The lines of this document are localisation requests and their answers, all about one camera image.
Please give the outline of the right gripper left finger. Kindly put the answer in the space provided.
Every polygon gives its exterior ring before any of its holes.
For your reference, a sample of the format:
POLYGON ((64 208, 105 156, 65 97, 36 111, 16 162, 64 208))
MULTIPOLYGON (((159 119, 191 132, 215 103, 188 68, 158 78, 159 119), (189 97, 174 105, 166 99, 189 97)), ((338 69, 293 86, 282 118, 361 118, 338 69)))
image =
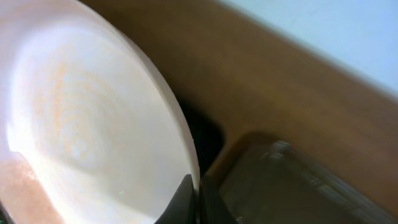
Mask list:
POLYGON ((187 174, 155 224, 195 224, 196 212, 193 180, 192 176, 187 174))

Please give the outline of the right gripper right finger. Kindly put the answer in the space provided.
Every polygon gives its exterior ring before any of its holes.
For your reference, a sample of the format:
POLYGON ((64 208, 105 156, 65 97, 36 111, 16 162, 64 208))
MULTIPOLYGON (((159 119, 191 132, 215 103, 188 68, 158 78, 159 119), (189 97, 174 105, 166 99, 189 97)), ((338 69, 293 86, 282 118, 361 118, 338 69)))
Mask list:
POLYGON ((237 224, 217 186, 208 176, 200 181, 200 221, 203 224, 237 224))

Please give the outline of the white plate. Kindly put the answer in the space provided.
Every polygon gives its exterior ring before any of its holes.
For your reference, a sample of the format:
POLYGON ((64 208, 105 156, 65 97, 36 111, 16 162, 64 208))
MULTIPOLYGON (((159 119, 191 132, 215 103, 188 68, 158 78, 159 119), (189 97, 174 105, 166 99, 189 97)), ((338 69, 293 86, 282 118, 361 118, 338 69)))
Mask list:
POLYGON ((151 59, 80 1, 1 2, 1 211, 7 223, 154 223, 200 181, 151 59))

